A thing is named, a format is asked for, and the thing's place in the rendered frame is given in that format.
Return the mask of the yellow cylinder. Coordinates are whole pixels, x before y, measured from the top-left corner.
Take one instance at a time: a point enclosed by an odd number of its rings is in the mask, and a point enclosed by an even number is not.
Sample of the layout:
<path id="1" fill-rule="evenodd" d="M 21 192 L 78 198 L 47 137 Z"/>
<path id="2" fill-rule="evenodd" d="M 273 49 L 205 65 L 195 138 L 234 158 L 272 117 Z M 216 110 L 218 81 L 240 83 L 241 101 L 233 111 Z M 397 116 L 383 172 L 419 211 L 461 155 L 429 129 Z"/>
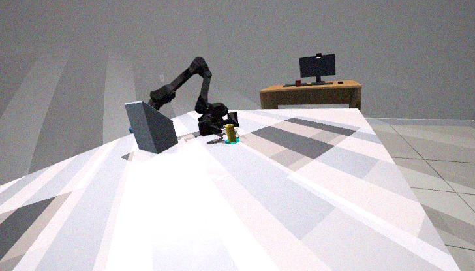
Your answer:
<path id="1" fill-rule="evenodd" d="M 226 134 L 228 138 L 228 142 L 235 142 L 236 141 L 236 134 L 234 130 L 234 125 L 226 125 Z"/>

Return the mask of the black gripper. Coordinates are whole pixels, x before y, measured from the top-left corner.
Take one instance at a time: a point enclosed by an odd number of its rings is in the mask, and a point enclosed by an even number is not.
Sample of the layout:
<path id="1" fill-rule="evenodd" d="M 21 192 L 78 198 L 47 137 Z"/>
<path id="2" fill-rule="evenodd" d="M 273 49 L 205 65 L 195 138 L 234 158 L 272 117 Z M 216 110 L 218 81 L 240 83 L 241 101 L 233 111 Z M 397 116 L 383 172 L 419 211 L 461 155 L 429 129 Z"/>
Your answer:
<path id="1" fill-rule="evenodd" d="M 225 120 L 222 118 L 222 115 L 215 116 L 213 120 L 211 120 L 209 118 L 209 115 L 207 115 L 206 120 L 199 121 L 198 123 L 200 135 L 202 135 L 203 137 L 222 133 L 222 130 L 220 128 L 222 128 L 223 125 L 233 124 L 234 127 L 239 127 L 237 112 L 228 113 L 228 119 Z"/>

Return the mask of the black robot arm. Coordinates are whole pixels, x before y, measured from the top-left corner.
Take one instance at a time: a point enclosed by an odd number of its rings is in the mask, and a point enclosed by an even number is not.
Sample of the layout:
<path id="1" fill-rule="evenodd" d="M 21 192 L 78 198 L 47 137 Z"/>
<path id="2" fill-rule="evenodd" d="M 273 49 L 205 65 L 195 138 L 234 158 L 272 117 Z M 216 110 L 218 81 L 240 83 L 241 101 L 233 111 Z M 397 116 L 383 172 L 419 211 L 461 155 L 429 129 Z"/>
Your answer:
<path id="1" fill-rule="evenodd" d="M 195 111 L 199 114 L 202 114 L 202 116 L 198 118 L 198 121 L 206 120 L 206 117 L 209 114 L 209 118 L 211 120 L 213 120 L 215 116 L 222 115 L 222 117 L 224 117 L 227 115 L 228 109 L 223 103 L 208 103 L 207 95 L 212 73 L 208 69 L 208 65 L 202 57 L 196 57 L 190 64 L 189 68 L 176 77 L 176 79 L 170 84 L 163 85 L 163 87 L 159 88 L 158 90 L 151 91 L 151 98 L 148 102 L 148 105 L 159 111 L 159 108 L 162 107 L 164 103 L 170 103 L 170 101 L 176 97 L 176 91 L 178 88 L 182 86 L 192 75 L 197 73 L 203 78 L 200 96 L 195 105 Z"/>

